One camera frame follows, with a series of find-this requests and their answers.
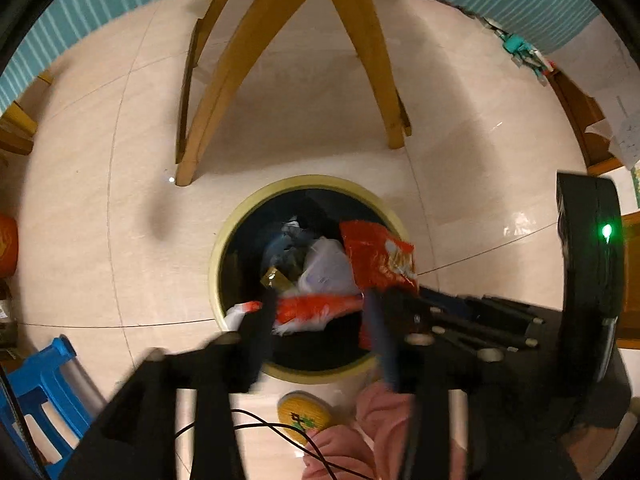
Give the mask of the left yellow slipper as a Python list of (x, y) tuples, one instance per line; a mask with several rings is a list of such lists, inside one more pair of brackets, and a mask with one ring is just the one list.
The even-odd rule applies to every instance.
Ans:
[(290, 438), (301, 445), (307, 437), (332, 425), (332, 408), (326, 401), (305, 391), (287, 393), (279, 400), (277, 413), (280, 424)]

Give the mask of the red white snack wrapper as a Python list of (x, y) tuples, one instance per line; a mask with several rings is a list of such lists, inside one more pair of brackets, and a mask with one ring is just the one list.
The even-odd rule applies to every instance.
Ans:
[(277, 300), (277, 314), (272, 326), (273, 335), (298, 332), (320, 332), (336, 318), (359, 312), (363, 296), (307, 295)]

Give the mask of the red snack bag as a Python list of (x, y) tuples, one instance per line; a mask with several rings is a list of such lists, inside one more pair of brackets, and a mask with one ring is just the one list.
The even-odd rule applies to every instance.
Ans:
[(375, 222), (344, 221), (340, 230), (360, 294), (370, 289), (376, 292), (400, 289), (413, 296), (418, 294), (413, 244)]

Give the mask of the white black plastic wrapper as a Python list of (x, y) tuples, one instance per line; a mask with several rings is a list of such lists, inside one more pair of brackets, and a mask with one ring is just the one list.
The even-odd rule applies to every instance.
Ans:
[(262, 253), (262, 266), (288, 270), (301, 269), (307, 252), (316, 239), (314, 232), (303, 229), (298, 219), (293, 217), (285, 221), (280, 229), (271, 235)]

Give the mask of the dark bin with yellow rim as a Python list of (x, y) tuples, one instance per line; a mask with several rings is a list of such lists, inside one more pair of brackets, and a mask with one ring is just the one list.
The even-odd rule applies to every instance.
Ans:
[(277, 296), (262, 371), (281, 382), (327, 384), (371, 368), (363, 294), (416, 292), (414, 247), (378, 196), (352, 181), (308, 174), (260, 188), (218, 232), (209, 297), (234, 330), (262, 297)]

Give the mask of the pink trouser legs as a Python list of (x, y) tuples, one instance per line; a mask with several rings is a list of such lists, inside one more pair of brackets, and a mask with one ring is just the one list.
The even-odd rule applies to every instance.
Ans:
[(374, 382), (357, 396), (355, 420), (309, 433), (327, 462), (304, 459), (305, 479), (397, 479), (404, 463), (412, 396)]

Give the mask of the wooden table legs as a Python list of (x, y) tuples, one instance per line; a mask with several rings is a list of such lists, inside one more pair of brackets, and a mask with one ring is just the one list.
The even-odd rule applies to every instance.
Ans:
[[(295, 91), (310, 84), (312, 96), (329, 89), (329, 70), (337, 67), (333, 50), (317, 34), (310, 38), (279, 34), (308, 0), (253, 0), (222, 49), (201, 99), (191, 101), (192, 80), (204, 48), (230, 0), (210, 0), (193, 26), (184, 60), (177, 119), (175, 184), (188, 186), (198, 171), (214, 134), (232, 107), (246, 78), (260, 62), (268, 72), (260, 77), (270, 96), (282, 94), (295, 110), (302, 101)], [(412, 125), (396, 86), (383, 27), (374, 0), (330, 0), (354, 53), (367, 76), (380, 112), (389, 148), (397, 150), (411, 136)]]

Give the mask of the teal toy scooter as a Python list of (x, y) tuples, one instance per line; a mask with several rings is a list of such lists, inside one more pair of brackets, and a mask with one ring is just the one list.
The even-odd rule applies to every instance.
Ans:
[(544, 55), (523, 37), (511, 34), (505, 30), (492, 26), (491, 29), (502, 42), (503, 50), (511, 57), (511, 61), (518, 67), (528, 67), (536, 76), (540, 84), (548, 84), (548, 75), (553, 65)]

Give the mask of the blue plastic stool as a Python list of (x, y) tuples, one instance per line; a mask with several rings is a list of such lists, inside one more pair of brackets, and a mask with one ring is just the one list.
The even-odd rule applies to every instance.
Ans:
[[(21, 458), (36, 474), (45, 472), (57, 479), (70, 459), (74, 448), (55, 427), (44, 407), (50, 405), (75, 438), (80, 439), (89, 429), (94, 415), (88, 405), (66, 380), (63, 367), (77, 358), (70, 340), (60, 335), (44, 349), (21, 361), (9, 350), (1, 351), (1, 428), (6, 430), (9, 442), (17, 447)], [(26, 424), (20, 425), (10, 399), (20, 407)], [(38, 465), (39, 451), (34, 442), (27, 442), (24, 432), (33, 422), (43, 437), (58, 452), (58, 459), (50, 464)]]

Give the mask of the white blue small carton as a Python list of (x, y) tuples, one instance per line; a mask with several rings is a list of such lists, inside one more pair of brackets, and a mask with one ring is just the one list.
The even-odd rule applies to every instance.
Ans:
[(354, 296), (360, 293), (342, 245), (325, 237), (318, 238), (309, 248), (297, 288), (304, 295)]

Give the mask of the yellow white rectangular box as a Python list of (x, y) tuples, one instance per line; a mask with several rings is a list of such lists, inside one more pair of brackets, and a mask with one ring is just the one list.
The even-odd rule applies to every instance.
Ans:
[(270, 266), (260, 282), (262, 286), (272, 289), (279, 295), (283, 295), (295, 288), (294, 284), (275, 266)]

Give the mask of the yellow plastic stool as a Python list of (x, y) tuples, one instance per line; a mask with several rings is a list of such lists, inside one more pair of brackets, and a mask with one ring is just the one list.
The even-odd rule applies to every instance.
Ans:
[(38, 119), (47, 107), (53, 76), (44, 70), (1, 116), (2, 151), (27, 156), (34, 148)]

